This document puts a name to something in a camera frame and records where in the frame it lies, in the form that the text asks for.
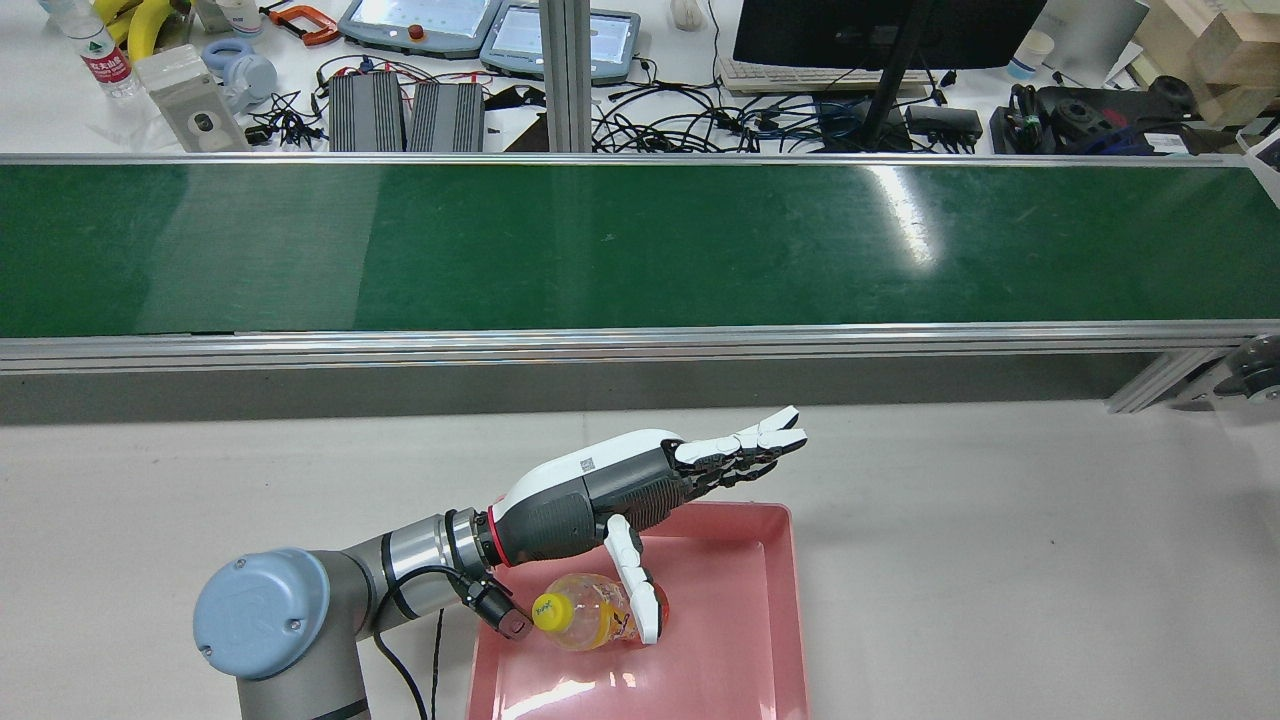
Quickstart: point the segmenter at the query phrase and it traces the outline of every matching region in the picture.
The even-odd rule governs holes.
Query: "white cup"
[[[1009,61],[1005,70],[1014,79],[1030,79],[1036,77],[1036,72],[1044,64],[1044,58],[1048,58],[1052,51],[1053,38],[1033,29],[1023,38],[1023,44],[1018,46],[1014,59]]]
[[[262,13],[253,0],[218,0],[218,6],[236,35],[252,38],[262,33]]]

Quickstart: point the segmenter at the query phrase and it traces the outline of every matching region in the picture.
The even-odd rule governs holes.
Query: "pink tray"
[[[790,511],[691,502],[641,536],[671,601],[658,644],[567,652],[538,630],[511,642],[481,625],[470,720],[809,717]],[[617,577],[595,548],[498,578],[527,606],[564,573]]]

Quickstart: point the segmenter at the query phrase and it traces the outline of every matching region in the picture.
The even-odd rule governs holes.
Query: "white desk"
[[[804,450],[708,500],[791,507],[815,719],[1275,717],[1277,410],[803,407]],[[621,432],[764,411],[0,427],[0,716],[236,717],[191,612],[237,553],[344,547]],[[425,684],[433,628],[388,633]],[[475,633],[445,612],[440,717]],[[361,657],[374,717],[410,717]]]
[[[714,3],[721,24],[719,53],[730,56],[741,5],[735,0]],[[310,4],[334,19],[340,18],[348,5],[346,0],[315,0]],[[667,0],[602,1],[599,6],[631,10],[641,15],[636,53],[658,63],[662,79],[710,82],[714,28],[709,18],[700,31],[682,32],[671,20]],[[210,40],[212,37],[204,33],[197,20],[192,42],[198,47]],[[36,3],[0,4],[0,59],[10,68],[0,76],[0,97],[4,97],[0,104],[0,127],[4,128],[0,133],[0,154],[182,151],[148,100],[141,97],[134,102],[111,101],[95,87],[81,60]],[[302,91],[300,109],[307,109],[306,95],[316,87],[315,69],[320,63],[365,50],[343,41],[308,49],[278,27],[269,27],[255,46],[276,65],[280,92]],[[483,69],[479,60],[440,60],[375,50],[369,53],[411,63],[433,74]],[[632,65],[631,78],[645,78],[639,63]],[[947,88],[946,94],[952,106],[977,110],[986,126],[992,110],[1007,99],[1010,82],[1002,69],[965,70],[960,73],[959,83]],[[518,83],[527,81],[494,78],[492,88],[498,91]],[[608,96],[617,90],[595,88],[593,95],[602,109],[608,109],[612,106]],[[741,105],[749,97],[735,97],[724,92],[723,99],[727,105]],[[689,99],[668,92],[632,102],[627,106],[627,115],[632,120],[646,123],[696,109]],[[485,124],[495,132],[485,135],[485,151],[498,152],[506,149],[539,111],[535,108],[518,108],[486,113]],[[716,137],[722,140],[722,145],[736,145],[736,140],[724,133],[717,133],[713,138]],[[776,142],[769,142],[762,150],[776,152],[777,147]],[[815,147],[817,143],[809,143],[801,151]],[[273,145],[260,150],[278,149]],[[991,141],[986,136],[978,152],[991,152]]]

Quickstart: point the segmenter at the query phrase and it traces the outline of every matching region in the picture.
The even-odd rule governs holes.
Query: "computer monitor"
[[[998,68],[1046,0],[934,3],[909,68]],[[733,59],[764,65],[878,70],[904,27],[902,0],[744,0]]]

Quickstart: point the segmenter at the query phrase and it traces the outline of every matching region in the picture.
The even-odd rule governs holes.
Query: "metal bracket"
[[[1172,398],[1179,410],[1280,400],[1280,336],[1258,336],[1229,352]]]
[[[1107,398],[1108,413],[1138,413],[1160,400],[1197,368],[1222,356],[1221,350],[1176,350],[1162,354],[1147,369]]]

